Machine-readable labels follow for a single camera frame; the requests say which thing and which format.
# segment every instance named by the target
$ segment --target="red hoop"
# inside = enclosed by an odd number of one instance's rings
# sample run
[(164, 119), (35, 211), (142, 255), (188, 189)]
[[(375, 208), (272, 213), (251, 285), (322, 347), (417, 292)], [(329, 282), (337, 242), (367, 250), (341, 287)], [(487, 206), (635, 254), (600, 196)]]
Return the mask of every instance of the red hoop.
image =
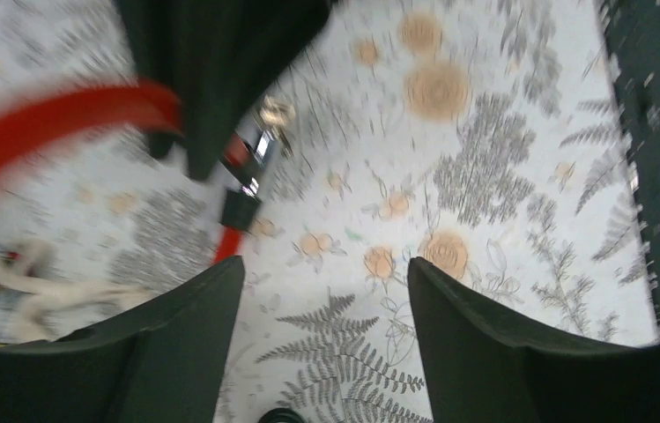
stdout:
[[(100, 126), (137, 126), (141, 130), (182, 133), (180, 102), (163, 85), (141, 81), (137, 86), (103, 85), (29, 102), (0, 116), (0, 171), (28, 153), (64, 137)], [(247, 157), (238, 139), (227, 147), (226, 157), (241, 162)], [(225, 234), (218, 258), (236, 253), (239, 237)]]

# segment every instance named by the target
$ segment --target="metal object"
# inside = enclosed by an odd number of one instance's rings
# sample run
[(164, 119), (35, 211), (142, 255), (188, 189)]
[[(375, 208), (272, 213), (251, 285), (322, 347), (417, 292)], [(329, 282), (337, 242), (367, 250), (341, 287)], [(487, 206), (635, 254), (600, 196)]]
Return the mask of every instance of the metal object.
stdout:
[(263, 415), (258, 423), (304, 423), (304, 421), (305, 420), (293, 410), (276, 408)]
[(286, 127), (295, 118), (293, 105), (271, 96), (252, 110), (253, 128), (240, 134), (252, 157), (243, 169), (232, 173), (241, 182), (241, 191), (251, 197), (264, 199), (275, 184), (281, 160), (290, 158), (293, 149), (286, 136)]

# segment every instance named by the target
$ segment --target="floral carpet pattern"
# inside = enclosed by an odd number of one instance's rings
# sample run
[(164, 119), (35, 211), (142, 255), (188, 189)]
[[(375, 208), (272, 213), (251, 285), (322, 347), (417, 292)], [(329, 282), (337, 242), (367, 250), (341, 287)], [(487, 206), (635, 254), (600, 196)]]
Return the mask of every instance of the floral carpet pattern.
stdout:
[[(656, 326), (590, 0), (351, 0), (273, 87), (293, 161), (251, 230), (216, 421), (431, 421), (406, 291), (423, 256), (543, 323), (624, 345)], [(108, 0), (0, 0), (0, 94), (128, 80)], [(204, 269), (223, 181), (98, 130), (0, 179), (0, 242), (56, 245), (56, 278), (163, 293)], [(0, 292), (0, 342), (13, 293)], [(67, 333), (113, 315), (52, 315)]]

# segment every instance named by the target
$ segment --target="stuffed toy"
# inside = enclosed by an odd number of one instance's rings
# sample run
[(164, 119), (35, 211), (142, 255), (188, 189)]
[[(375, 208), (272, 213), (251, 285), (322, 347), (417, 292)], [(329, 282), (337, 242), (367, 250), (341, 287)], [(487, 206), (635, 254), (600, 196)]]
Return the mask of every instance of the stuffed toy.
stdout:
[(121, 311), (152, 298), (139, 286), (121, 286), (104, 280), (60, 282), (37, 278), (33, 271), (52, 253), (51, 245), (40, 239), (27, 239), (13, 251), (0, 246), (0, 289), (24, 293), (13, 310), (8, 336), (17, 343), (58, 338), (42, 323), (50, 312), (92, 303), (114, 303)]

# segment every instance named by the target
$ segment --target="floor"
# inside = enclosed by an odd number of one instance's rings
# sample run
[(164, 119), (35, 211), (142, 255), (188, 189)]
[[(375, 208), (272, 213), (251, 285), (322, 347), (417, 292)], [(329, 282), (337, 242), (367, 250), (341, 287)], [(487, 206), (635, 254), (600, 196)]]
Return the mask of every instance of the floor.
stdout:
[[(351, 0), (337, 11), (274, 89), (297, 107), (298, 153), (243, 249), (216, 421), (284, 404), (340, 422), (375, 406), (320, 381), (323, 367), (300, 353), (322, 347), (311, 318), (330, 301), (364, 353), (422, 376), (411, 256), (552, 326), (655, 342), (598, 25), (590, 0)], [(128, 78), (123, 43), (108, 0), (0, 0), (0, 93)], [(0, 182), (0, 242), (53, 242), (54, 278), (164, 292), (207, 266), (203, 246), (219, 236), (221, 182), (190, 182), (181, 163), (150, 160), (133, 129), (32, 157), (20, 183)], [(0, 342), (15, 300), (0, 292)], [(114, 312), (49, 320), (62, 334)], [(379, 389), (413, 416), (399, 421), (430, 421), (425, 389), (405, 384)]]

